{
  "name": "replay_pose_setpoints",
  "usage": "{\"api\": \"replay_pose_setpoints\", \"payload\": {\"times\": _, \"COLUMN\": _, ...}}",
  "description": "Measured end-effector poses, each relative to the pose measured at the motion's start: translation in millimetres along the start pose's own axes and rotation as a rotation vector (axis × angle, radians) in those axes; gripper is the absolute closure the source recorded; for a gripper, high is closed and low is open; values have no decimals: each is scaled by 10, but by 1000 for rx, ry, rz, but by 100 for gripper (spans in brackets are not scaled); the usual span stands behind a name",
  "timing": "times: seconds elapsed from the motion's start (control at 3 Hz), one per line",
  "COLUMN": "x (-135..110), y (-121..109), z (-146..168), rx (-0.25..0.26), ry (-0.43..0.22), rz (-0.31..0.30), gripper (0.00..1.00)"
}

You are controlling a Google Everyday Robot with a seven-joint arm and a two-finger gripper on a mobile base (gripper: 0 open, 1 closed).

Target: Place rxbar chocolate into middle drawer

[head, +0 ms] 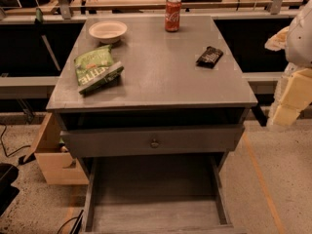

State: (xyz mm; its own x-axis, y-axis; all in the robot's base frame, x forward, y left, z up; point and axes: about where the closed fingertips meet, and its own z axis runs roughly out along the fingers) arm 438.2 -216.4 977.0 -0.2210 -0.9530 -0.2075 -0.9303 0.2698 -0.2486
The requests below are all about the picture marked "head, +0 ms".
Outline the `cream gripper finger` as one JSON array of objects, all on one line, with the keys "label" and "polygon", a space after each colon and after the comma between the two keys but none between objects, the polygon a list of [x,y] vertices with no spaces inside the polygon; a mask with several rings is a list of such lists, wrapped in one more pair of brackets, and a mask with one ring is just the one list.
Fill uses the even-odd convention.
[{"label": "cream gripper finger", "polygon": [[312,103],[312,68],[289,63],[277,83],[268,127],[289,127]]}]

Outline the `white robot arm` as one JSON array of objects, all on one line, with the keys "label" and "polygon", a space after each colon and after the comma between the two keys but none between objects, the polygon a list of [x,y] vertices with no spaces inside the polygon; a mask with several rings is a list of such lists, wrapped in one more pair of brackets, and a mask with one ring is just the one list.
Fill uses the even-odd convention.
[{"label": "white robot arm", "polygon": [[286,54],[288,65],[276,86],[267,123],[272,129],[286,128],[312,102],[312,1],[264,47]]}]

